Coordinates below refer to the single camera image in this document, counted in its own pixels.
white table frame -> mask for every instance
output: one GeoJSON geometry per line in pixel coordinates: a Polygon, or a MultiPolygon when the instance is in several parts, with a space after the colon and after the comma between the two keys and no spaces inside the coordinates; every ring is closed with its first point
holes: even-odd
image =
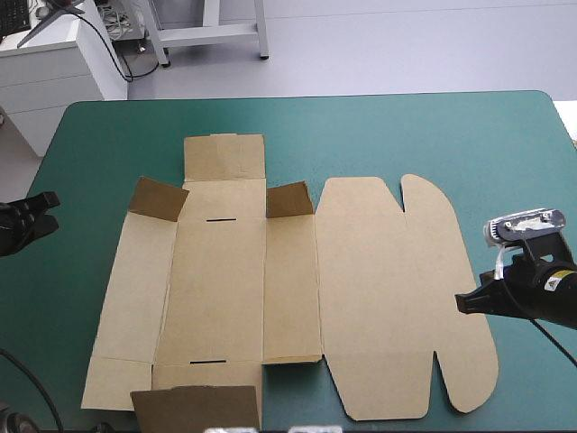
{"type": "Polygon", "coordinates": [[[137,0],[152,47],[163,67],[170,65],[168,48],[238,41],[258,41],[261,59],[269,57],[263,0],[254,0],[256,23],[220,24],[220,0],[205,0],[202,27],[162,29],[152,0],[137,0]]]}

table surface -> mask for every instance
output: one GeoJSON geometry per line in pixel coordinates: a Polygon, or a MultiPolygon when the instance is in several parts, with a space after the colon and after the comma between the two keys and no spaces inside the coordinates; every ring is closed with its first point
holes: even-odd
{"type": "MultiPolygon", "coordinates": [[[[180,185],[183,138],[266,136],[268,185],[306,180],[318,203],[334,176],[380,176],[399,198],[405,173],[433,181],[452,200],[475,273],[495,250],[490,217],[534,207],[567,215],[577,245],[576,152],[540,92],[78,103],[65,114],[31,194],[58,191],[60,230],[0,260],[0,346],[42,379],[67,428],[108,420],[136,429],[130,412],[81,410],[88,359],[115,248],[141,175],[180,185]]],[[[448,403],[437,365],[428,414],[419,420],[348,419],[324,363],[264,369],[263,427],[340,424],[357,429],[577,428],[577,372],[525,321],[490,318],[499,381],[473,413],[448,403]]],[[[549,325],[573,353],[577,332],[549,325]]],[[[0,360],[0,398],[51,427],[41,398],[0,360]]]]}

brown cardboard panel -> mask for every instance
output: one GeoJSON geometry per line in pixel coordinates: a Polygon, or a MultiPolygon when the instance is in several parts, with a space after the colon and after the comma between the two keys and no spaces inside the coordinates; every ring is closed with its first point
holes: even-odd
{"type": "Polygon", "coordinates": [[[330,179],[316,213],[325,356],[354,419],[424,416],[434,351],[458,410],[497,380],[485,317],[454,306],[474,279],[453,208],[417,176],[402,188],[405,213],[380,179],[330,179]]]}
{"type": "Polygon", "coordinates": [[[261,361],[265,221],[180,221],[156,364],[261,361]]]}
{"type": "Polygon", "coordinates": [[[266,180],[186,182],[191,191],[180,213],[182,221],[264,218],[266,180]]]}
{"type": "Polygon", "coordinates": [[[153,362],[176,233],[176,223],[132,212],[126,215],[94,356],[153,362]]]}
{"type": "Polygon", "coordinates": [[[315,217],[267,220],[264,294],[264,363],[318,361],[315,217]]]}
{"type": "Polygon", "coordinates": [[[251,386],[256,390],[256,404],[261,419],[261,363],[226,363],[192,365],[155,365],[152,389],[165,390],[180,385],[251,386]]]}
{"type": "Polygon", "coordinates": [[[185,180],[264,179],[264,139],[259,134],[188,137],[185,180]]]}
{"type": "Polygon", "coordinates": [[[81,407],[133,410],[130,393],[150,388],[150,364],[92,356],[81,407]]]}
{"type": "Polygon", "coordinates": [[[142,433],[203,433],[215,427],[259,427],[254,387],[184,386],[133,392],[142,433]]]}
{"type": "Polygon", "coordinates": [[[435,313],[435,351],[444,383],[453,406],[470,412],[493,392],[499,362],[485,316],[464,315],[453,304],[459,290],[476,287],[459,223],[449,199],[432,183],[408,174],[401,188],[413,243],[427,236],[426,248],[415,250],[421,253],[422,278],[429,275],[426,302],[435,313]],[[443,253],[431,260],[435,251],[443,253]]]}
{"type": "Polygon", "coordinates": [[[128,210],[134,214],[177,221],[188,191],[141,177],[128,210]]]}
{"type": "Polygon", "coordinates": [[[313,203],[310,201],[307,184],[304,181],[267,189],[267,218],[314,213],[313,203]]]}

cable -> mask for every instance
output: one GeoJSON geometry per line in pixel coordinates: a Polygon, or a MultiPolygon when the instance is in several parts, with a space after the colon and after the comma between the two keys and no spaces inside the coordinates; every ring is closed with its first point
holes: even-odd
{"type": "Polygon", "coordinates": [[[160,66],[159,62],[157,61],[156,66],[154,66],[154,68],[152,68],[148,72],[144,72],[143,74],[139,74],[139,75],[133,75],[133,72],[130,69],[130,65],[128,64],[128,61],[126,60],[124,53],[121,51],[120,51],[120,57],[122,58],[122,60],[124,61],[124,64],[126,65],[126,68],[128,69],[127,77],[130,77],[132,79],[146,77],[147,75],[150,75],[152,72],[154,72],[156,69],[158,69],[160,66]]]}
{"type": "Polygon", "coordinates": [[[519,310],[525,318],[533,324],[541,333],[561,352],[565,357],[575,366],[577,367],[577,359],[573,355],[571,355],[567,349],[563,347],[561,343],[559,343],[554,336],[552,336],[549,331],[547,331],[543,326],[541,326],[534,318],[531,318],[530,314],[527,314],[525,309],[521,307],[521,305],[517,302],[511,291],[508,289],[508,285],[505,280],[501,280],[503,282],[503,288],[505,289],[505,293],[507,293],[508,298],[511,300],[513,305],[519,310]]]}
{"type": "Polygon", "coordinates": [[[549,331],[547,331],[544,327],[542,327],[539,323],[537,323],[537,321],[534,318],[530,318],[529,322],[531,322],[537,329],[539,329],[544,336],[547,337],[547,339],[553,343],[553,345],[555,347],[557,347],[557,349],[559,349],[559,351],[565,355],[567,357],[567,359],[569,359],[569,361],[572,362],[572,364],[577,367],[577,359],[575,359],[575,357],[573,355],[571,355],[567,349],[565,349],[561,343],[559,343],[551,334],[549,334],[549,331]]]}
{"type": "Polygon", "coordinates": [[[64,433],[64,427],[62,426],[62,421],[60,420],[60,415],[56,410],[56,406],[54,405],[54,402],[50,398],[48,392],[42,386],[40,380],[30,370],[28,370],[26,365],[22,364],[12,354],[10,354],[8,351],[6,351],[1,347],[0,347],[0,356],[3,356],[8,361],[10,361],[18,370],[20,370],[22,373],[26,375],[26,377],[28,377],[28,379],[30,379],[30,382],[34,384],[34,386],[36,387],[38,392],[42,395],[42,398],[44,399],[44,401],[46,401],[46,404],[50,408],[50,412],[52,413],[52,417],[54,418],[54,422],[56,423],[58,432],[64,433]]]}
{"type": "Polygon", "coordinates": [[[120,66],[118,65],[118,63],[116,62],[116,59],[114,58],[114,54],[110,51],[110,48],[108,47],[108,44],[106,43],[105,38],[102,36],[102,34],[100,34],[100,32],[98,31],[98,29],[89,21],[87,20],[85,17],[83,17],[80,14],[76,14],[75,12],[70,11],[69,9],[67,9],[66,7],[61,6],[57,1],[55,0],[47,0],[48,3],[50,3],[52,6],[63,10],[64,12],[66,12],[67,14],[70,15],[74,15],[76,16],[80,21],[83,21],[84,23],[88,24],[88,26],[90,26],[90,28],[92,28],[92,30],[94,30],[96,32],[96,35],[98,36],[98,38],[100,38],[100,41],[104,44],[106,51],[108,51],[108,56],[110,56],[110,60],[113,62],[114,67],[116,68],[116,70],[118,71],[118,73],[120,74],[120,76],[122,77],[122,79],[124,81],[126,81],[127,83],[132,83],[134,81],[135,78],[141,78],[141,77],[146,77],[147,75],[150,75],[152,72],[154,72],[158,67],[159,67],[159,62],[156,62],[156,66],[154,66],[153,69],[151,69],[150,71],[144,73],[144,74],[140,74],[140,75],[133,75],[132,73],[130,73],[130,75],[125,75],[124,72],[122,71],[122,69],[120,68],[120,66]]]}

white cabinet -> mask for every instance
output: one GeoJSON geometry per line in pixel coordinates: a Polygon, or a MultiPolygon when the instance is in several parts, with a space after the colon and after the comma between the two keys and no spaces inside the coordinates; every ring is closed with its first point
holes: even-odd
{"type": "MultiPolygon", "coordinates": [[[[118,62],[93,0],[85,0],[79,8],[118,62]]],[[[98,35],[76,16],[60,17],[16,48],[26,33],[10,35],[0,44],[0,106],[42,156],[67,106],[78,101],[126,99],[128,87],[98,35]]]]}

